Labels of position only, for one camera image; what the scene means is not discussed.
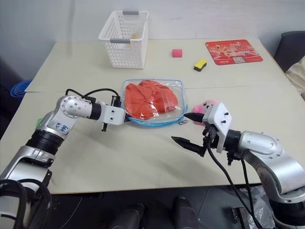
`black chair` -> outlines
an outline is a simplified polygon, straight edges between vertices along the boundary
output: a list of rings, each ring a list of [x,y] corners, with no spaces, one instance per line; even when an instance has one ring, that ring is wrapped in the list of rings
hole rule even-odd
[[[286,72],[305,56],[305,31],[282,33],[280,44],[274,55],[275,61]]]

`table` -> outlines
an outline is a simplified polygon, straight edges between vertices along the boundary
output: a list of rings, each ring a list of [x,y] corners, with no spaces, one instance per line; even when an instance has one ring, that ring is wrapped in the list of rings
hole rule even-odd
[[[34,132],[38,118],[55,108],[63,93],[27,93],[0,141],[0,170]],[[97,98],[109,102],[110,95]],[[189,107],[206,99],[224,102],[232,129],[263,131],[276,136],[286,152],[305,167],[305,103],[289,84],[186,89]],[[202,144],[202,127],[184,125],[148,128],[134,123],[108,126],[102,133],[93,120],[80,119],[56,154],[51,193],[102,192],[143,188],[227,185],[222,171],[209,155],[185,150],[170,137],[181,136]],[[223,165],[226,154],[215,154]],[[236,184],[244,183],[241,163],[227,167]],[[259,178],[249,165],[250,183]]]
[[[205,46],[205,42],[217,40],[149,40],[142,70],[112,68],[101,42],[57,42],[26,91],[121,90],[123,81],[134,78],[179,79],[184,88],[290,84],[259,39],[247,40],[262,56],[262,62],[222,66],[214,63]],[[175,48],[183,49],[182,58],[172,58]],[[199,59],[208,61],[201,72],[193,69]]]

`white plastic basket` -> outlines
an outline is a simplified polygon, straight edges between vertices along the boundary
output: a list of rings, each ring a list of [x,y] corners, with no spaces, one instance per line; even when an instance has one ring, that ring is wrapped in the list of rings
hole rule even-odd
[[[148,44],[147,11],[111,13],[99,39],[114,68],[144,68]]]

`red placemat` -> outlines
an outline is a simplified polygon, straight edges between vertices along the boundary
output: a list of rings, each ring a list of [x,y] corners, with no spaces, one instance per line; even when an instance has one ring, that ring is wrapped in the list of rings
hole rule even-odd
[[[217,65],[263,60],[247,40],[207,42],[205,45]]]

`floor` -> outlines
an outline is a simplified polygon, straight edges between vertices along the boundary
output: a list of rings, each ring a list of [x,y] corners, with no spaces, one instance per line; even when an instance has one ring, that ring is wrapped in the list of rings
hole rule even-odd
[[[242,204],[227,186],[54,195],[51,228],[105,229],[106,222],[114,220],[129,204],[143,203],[148,208],[146,229],[173,229],[171,208],[173,199],[178,196],[189,200],[202,229],[241,228],[233,218],[232,208],[242,207]]]

